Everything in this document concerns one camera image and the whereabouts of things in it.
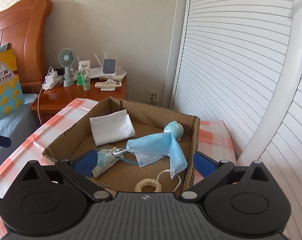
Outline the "blue embroidered sachet pouch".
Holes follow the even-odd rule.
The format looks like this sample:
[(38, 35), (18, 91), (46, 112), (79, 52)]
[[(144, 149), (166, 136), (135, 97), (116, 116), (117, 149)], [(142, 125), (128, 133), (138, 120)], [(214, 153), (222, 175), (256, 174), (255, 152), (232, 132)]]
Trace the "blue embroidered sachet pouch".
[(126, 149), (124, 148), (99, 148), (97, 151), (97, 165), (91, 172), (93, 178), (99, 177), (102, 173), (111, 168), (118, 161), (123, 161), (129, 165), (138, 165), (136, 161), (126, 159), (123, 156), (124, 153), (127, 153)]

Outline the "blue white plush toy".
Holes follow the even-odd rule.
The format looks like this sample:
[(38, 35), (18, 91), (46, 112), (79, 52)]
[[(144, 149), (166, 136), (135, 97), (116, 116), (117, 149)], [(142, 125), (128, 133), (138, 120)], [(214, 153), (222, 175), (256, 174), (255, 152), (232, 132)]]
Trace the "blue white plush toy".
[(174, 120), (165, 126), (163, 132), (171, 133), (177, 141), (180, 141), (184, 134), (184, 127), (178, 121)]

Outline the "cream hair scrunchie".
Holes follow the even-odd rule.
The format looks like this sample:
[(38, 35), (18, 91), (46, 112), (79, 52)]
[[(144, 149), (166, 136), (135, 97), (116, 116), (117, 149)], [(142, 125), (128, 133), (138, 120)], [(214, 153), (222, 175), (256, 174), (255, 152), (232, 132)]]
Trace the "cream hair scrunchie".
[(157, 180), (150, 178), (139, 181), (135, 186), (135, 192), (142, 192), (145, 187), (154, 188), (154, 192), (162, 192), (162, 185)]

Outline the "blue surgical face mask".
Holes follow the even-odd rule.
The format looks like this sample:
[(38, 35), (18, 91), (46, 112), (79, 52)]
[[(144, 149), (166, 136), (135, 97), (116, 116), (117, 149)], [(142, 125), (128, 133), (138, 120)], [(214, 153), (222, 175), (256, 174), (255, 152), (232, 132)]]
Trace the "blue surgical face mask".
[(186, 157), (171, 132), (155, 133), (130, 139), (124, 149), (115, 150), (112, 154), (119, 157), (125, 152), (135, 155), (139, 167), (150, 165), (167, 156), (170, 163), (170, 169), (167, 172), (170, 173), (171, 178), (177, 177), (180, 172), (187, 168)]

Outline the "yellow blue snack bag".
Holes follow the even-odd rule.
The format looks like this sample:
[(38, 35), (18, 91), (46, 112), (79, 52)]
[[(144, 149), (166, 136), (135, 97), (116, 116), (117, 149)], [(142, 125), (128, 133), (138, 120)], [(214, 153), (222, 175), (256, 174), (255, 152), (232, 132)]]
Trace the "yellow blue snack bag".
[(13, 49), (0, 53), (0, 119), (24, 104), (24, 96)]

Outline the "folded white towel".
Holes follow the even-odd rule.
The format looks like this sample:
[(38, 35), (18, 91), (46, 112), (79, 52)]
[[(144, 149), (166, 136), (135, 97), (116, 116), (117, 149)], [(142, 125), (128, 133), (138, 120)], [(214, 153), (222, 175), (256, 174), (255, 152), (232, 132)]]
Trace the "folded white towel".
[(90, 125), (96, 146), (128, 139), (136, 134), (126, 109), (90, 118)]

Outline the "white power strip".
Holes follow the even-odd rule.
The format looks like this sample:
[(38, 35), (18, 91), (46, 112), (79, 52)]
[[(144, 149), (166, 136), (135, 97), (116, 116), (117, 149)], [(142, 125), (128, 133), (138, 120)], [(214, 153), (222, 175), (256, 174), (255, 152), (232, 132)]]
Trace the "white power strip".
[(51, 90), (61, 81), (62, 81), (62, 76), (58, 75), (57, 71), (51, 71), (44, 78), (44, 83), (42, 85), (42, 88), (43, 90)]

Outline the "wooden nightstand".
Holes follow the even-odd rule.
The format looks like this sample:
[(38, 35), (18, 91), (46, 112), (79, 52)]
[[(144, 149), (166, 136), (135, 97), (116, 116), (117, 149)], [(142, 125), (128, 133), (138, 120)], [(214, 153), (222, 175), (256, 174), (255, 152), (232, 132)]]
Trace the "wooden nightstand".
[(88, 91), (84, 91), (83, 87), (78, 86), (77, 84), (72, 85), (71, 87), (63, 87), (62, 83), (56, 85), (51, 90), (44, 90), (41, 92), (39, 100), (33, 102), (31, 110), (36, 115), (37, 119), (41, 120), (42, 124), (44, 124), (77, 98), (95, 101), (101, 101), (108, 97), (126, 99), (127, 77), (122, 80), (122, 87), (116, 88), (114, 92), (101, 92), (100, 89), (95, 88), (96, 82), (100, 82), (100, 80), (91, 80), (91, 88)]

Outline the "white remote control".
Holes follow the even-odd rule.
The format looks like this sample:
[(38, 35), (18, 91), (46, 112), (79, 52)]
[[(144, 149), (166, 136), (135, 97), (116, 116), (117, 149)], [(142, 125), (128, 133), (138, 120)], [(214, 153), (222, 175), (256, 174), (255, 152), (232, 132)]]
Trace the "white remote control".
[(95, 88), (100, 89), (116, 89), (117, 87), (122, 87), (122, 83), (118, 81), (107, 81), (107, 82), (96, 82)]

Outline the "mint green desk fan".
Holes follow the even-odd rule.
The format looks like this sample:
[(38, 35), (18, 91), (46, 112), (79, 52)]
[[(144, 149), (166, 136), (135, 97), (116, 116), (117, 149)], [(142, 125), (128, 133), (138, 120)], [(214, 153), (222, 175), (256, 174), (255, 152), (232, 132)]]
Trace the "mint green desk fan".
[(72, 49), (65, 48), (60, 51), (58, 60), (65, 71), (65, 74), (63, 75), (63, 86), (71, 87), (74, 84), (74, 69), (72, 68), (72, 65), (75, 62), (75, 52)]

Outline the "white cream tube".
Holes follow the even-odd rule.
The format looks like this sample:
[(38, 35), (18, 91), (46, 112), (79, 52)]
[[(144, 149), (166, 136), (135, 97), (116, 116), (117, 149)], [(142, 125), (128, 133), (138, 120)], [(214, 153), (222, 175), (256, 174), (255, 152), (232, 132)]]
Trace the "white cream tube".
[(91, 69), (91, 61), (90, 60), (83, 60), (79, 61), (79, 70), (81, 74), (90, 75)]

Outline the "phone on white stand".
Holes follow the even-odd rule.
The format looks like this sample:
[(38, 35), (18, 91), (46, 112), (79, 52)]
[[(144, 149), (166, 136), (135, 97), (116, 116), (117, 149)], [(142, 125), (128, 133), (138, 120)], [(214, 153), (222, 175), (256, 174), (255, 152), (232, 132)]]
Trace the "phone on white stand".
[(103, 71), (103, 75), (108, 78), (108, 81), (112, 81), (112, 77), (116, 73), (116, 60), (104, 59), (102, 71)]

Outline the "wooden headboard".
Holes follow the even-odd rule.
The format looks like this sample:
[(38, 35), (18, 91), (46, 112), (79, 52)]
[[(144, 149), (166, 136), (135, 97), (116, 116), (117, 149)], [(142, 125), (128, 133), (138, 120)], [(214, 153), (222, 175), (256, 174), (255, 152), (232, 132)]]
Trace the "wooden headboard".
[(48, 70), (44, 26), (52, 7), (51, 0), (20, 0), (0, 11), (0, 46), (15, 51), (24, 94), (38, 93)]

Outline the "white louvered closet door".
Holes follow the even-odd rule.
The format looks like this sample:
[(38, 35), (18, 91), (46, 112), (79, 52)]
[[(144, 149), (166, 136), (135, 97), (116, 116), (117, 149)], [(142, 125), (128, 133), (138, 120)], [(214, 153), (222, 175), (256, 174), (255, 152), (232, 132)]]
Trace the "white louvered closet door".
[(302, 0), (186, 0), (171, 107), (222, 120), (238, 163), (262, 161), (302, 239)]

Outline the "white wall socket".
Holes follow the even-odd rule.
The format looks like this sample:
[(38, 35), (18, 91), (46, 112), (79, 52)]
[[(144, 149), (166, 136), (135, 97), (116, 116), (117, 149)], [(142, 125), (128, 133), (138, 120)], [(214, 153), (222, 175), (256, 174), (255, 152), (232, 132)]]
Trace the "white wall socket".
[(148, 91), (147, 102), (158, 103), (158, 101), (159, 101), (159, 95), (160, 95), (159, 91)]

